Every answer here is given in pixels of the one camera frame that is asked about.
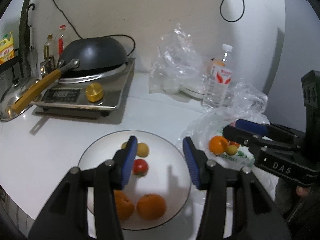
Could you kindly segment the black metal shelf rack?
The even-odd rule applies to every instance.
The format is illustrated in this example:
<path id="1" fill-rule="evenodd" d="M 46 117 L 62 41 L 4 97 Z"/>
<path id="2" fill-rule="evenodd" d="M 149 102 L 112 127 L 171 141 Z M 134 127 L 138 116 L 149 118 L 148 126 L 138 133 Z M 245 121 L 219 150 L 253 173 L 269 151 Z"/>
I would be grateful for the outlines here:
<path id="1" fill-rule="evenodd" d="M 21 57 L 21 52 L 19 48 L 14 49 L 14 54 L 15 57 L 8 60 L 7 62 L 1 64 L 1 74 L 6 72 L 7 70 L 11 69 L 12 71 L 12 77 L 15 79 L 16 77 L 21 77 L 24 78 L 24 72 L 23 72 L 23 60 Z M 18 64 L 19 65 L 19 70 L 20 74 L 16 76 L 14 66 Z"/>

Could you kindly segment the yellow detergent bottle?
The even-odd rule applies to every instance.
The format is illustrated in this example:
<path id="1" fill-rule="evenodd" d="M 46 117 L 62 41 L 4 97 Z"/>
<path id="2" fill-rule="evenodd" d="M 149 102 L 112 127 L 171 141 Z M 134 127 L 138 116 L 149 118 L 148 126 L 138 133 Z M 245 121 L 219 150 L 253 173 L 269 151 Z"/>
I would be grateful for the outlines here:
<path id="1" fill-rule="evenodd" d="M 4 64 L 15 57 L 13 32 L 3 36 L 0 45 L 0 64 Z"/>

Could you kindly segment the orange mandarin front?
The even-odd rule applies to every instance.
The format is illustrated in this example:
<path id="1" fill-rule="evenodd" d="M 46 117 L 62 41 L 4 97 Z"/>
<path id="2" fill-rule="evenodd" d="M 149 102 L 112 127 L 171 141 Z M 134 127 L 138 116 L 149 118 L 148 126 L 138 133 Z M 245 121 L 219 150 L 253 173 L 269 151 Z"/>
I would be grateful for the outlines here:
<path id="1" fill-rule="evenodd" d="M 144 220 L 157 220 L 167 211 L 165 199 L 155 193 L 145 194 L 136 205 L 139 216 Z"/>

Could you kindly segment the oil bottle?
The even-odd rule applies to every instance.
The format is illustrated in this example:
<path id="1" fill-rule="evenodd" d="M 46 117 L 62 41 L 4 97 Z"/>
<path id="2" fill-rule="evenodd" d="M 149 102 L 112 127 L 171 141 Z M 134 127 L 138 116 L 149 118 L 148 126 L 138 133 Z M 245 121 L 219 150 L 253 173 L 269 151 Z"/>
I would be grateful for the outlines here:
<path id="1" fill-rule="evenodd" d="M 43 55 L 44 60 L 53 60 L 54 66 L 57 64 L 57 45 L 53 39 L 53 35 L 50 34 L 47 36 L 47 41 L 43 46 Z"/>

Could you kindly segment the yellow green longan fruit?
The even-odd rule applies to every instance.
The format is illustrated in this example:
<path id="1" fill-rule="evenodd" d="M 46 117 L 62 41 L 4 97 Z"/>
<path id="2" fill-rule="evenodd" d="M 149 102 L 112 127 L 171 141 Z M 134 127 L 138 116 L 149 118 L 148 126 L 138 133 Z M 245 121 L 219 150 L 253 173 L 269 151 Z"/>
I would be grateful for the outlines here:
<path id="1" fill-rule="evenodd" d="M 149 147 L 146 143 L 139 142 L 137 146 L 137 155 L 141 158 L 146 158 L 149 155 Z"/>

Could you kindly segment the white round plate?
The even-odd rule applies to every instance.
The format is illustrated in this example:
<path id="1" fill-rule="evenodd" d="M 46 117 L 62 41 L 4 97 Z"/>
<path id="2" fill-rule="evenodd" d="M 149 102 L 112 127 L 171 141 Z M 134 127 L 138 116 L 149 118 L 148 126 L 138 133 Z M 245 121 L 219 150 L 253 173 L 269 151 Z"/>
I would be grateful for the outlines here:
<path id="1" fill-rule="evenodd" d="M 139 143 L 149 147 L 145 158 L 149 166 L 146 176 L 132 174 L 123 191 L 136 204 L 145 194 L 155 193 L 165 199 L 166 212 L 156 220 L 145 220 L 137 212 L 121 222 L 121 227 L 129 231 L 149 230 L 172 220 L 186 204 L 191 188 L 187 164 L 183 154 L 169 141 L 149 132 L 127 130 L 107 134 L 93 142 L 81 156 L 78 166 L 89 170 L 103 161 L 113 158 L 122 143 L 135 136 Z"/>

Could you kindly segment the white dish under bag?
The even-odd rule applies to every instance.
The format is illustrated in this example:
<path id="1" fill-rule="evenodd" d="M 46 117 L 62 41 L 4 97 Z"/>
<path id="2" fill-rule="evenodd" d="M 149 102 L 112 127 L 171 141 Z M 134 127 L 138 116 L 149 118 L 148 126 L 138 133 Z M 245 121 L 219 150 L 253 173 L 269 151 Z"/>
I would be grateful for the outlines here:
<path id="1" fill-rule="evenodd" d="M 188 96 L 191 96 L 192 98 L 195 98 L 195 99 L 203 99 L 204 98 L 204 94 L 197 92 L 197 91 L 194 91 L 194 90 L 191 90 L 189 88 L 181 87 L 180 91 Z"/>

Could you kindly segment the orange mandarin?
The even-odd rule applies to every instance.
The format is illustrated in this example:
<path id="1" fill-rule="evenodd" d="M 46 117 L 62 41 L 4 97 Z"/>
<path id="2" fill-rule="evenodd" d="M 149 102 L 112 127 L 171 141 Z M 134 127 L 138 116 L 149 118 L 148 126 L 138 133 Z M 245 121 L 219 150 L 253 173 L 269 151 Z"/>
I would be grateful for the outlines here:
<path id="1" fill-rule="evenodd" d="M 214 136 L 208 143 L 210 152 L 214 155 L 221 155 L 227 151 L 229 142 L 223 136 Z"/>
<path id="2" fill-rule="evenodd" d="M 114 200 L 119 220 L 128 220 L 135 211 L 133 202 L 123 191 L 119 190 L 114 190 Z"/>
<path id="3" fill-rule="evenodd" d="M 145 194 L 136 205 L 139 216 L 144 220 L 157 220 L 167 211 L 165 199 L 155 193 Z"/>

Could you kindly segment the yellow green longan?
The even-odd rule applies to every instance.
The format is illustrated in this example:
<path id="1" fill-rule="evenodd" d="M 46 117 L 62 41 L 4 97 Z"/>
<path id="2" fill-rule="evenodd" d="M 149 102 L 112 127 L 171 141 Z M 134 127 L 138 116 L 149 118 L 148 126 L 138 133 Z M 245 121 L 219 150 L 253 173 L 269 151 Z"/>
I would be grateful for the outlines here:
<path id="1" fill-rule="evenodd" d="M 229 156 L 234 156 L 237 154 L 237 152 L 238 152 L 238 147 L 236 145 L 229 145 L 226 151 L 226 153 Z"/>
<path id="2" fill-rule="evenodd" d="M 127 146 L 127 142 L 122 143 L 121 149 L 125 149 L 126 146 Z"/>

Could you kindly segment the dark vertical pipe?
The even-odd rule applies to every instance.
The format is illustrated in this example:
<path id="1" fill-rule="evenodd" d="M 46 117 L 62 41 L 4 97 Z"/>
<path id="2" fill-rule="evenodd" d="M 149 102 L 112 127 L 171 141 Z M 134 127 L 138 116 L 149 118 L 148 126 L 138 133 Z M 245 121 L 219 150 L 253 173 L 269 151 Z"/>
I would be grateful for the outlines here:
<path id="1" fill-rule="evenodd" d="M 35 9 L 35 4 L 31 3 L 30 0 L 24 0 L 22 5 L 22 11 L 20 16 L 19 25 L 19 49 L 20 56 L 22 59 L 21 76 L 31 77 L 31 66 L 28 62 L 28 54 L 30 52 L 30 27 L 28 24 L 29 9 Z"/>

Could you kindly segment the grey refrigerator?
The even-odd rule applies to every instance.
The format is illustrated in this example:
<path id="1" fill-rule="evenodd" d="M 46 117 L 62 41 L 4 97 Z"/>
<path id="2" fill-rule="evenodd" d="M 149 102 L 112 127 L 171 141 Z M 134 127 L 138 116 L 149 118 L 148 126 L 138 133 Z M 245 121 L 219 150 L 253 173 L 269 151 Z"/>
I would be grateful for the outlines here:
<path id="1" fill-rule="evenodd" d="M 319 18 L 308 0 L 284 0 L 285 30 L 278 31 L 277 64 L 265 86 L 270 122 L 304 131 L 301 78 L 319 70 Z"/>

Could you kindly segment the crumpled bag right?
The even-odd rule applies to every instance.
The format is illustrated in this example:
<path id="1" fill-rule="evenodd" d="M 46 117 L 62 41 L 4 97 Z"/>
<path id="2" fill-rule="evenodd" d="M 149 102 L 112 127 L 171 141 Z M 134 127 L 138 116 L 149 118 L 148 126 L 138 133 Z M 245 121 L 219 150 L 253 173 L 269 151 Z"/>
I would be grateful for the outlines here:
<path id="1" fill-rule="evenodd" d="M 247 116 L 263 115 L 267 109 L 268 96 L 252 84 L 239 82 L 233 88 L 231 107 Z"/>

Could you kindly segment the red label sauce bottle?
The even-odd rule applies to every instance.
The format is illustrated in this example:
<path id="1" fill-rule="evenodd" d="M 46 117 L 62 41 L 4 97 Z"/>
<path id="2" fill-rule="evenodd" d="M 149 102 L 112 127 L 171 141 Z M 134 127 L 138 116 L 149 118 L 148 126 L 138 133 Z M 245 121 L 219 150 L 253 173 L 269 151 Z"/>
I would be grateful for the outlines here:
<path id="1" fill-rule="evenodd" d="M 71 43 L 71 37 L 69 35 L 69 32 L 66 30 L 65 24 L 60 26 L 59 33 L 56 37 L 56 43 L 57 52 L 60 56 L 62 52 L 65 50 L 65 48 Z"/>

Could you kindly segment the printed clear plastic bag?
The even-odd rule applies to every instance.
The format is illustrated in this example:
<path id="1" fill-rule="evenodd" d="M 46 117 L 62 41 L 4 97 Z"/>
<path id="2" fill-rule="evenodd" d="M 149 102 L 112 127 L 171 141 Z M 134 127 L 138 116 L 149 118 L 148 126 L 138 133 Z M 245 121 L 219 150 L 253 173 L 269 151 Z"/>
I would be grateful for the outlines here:
<path id="1" fill-rule="evenodd" d="M 209 159 L 213 159 L 221 166 L 237 171 L 244 166 L 248 166 L 253 170 L 271 199 L 275 199 L 278 177 L 255 167 L 255 158 L 244 144 L 240 144 L 235 155 L 228 155 L 227 153 L 215 155 L 209 150 L 209 141 L 215 136 L 222 136 L 223 128 L 229 124 L 235 125 L 238 119 L 245 119 L 258 124 L 270 123 L 268 118 L 262 113 L 221 107 L 205 113 L 192 121 L 182 132 L 176 146 L 181 151 L 182 140 L 185 137 L 190 137 L 197 149 L 202 150 Z"/>

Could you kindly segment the crumpled clear plastic bag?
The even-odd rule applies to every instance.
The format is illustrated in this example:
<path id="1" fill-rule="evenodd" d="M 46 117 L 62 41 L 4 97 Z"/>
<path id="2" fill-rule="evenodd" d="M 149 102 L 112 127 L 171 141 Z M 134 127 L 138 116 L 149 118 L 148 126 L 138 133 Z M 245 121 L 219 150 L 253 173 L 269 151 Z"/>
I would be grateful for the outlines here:
<path id="1" fill-rule="evenodd" d="M 208 61 L 180 24 L 161 37 L 151 61 L 149 93 L 177 94 L 181 87 L 205 94 Z"/>

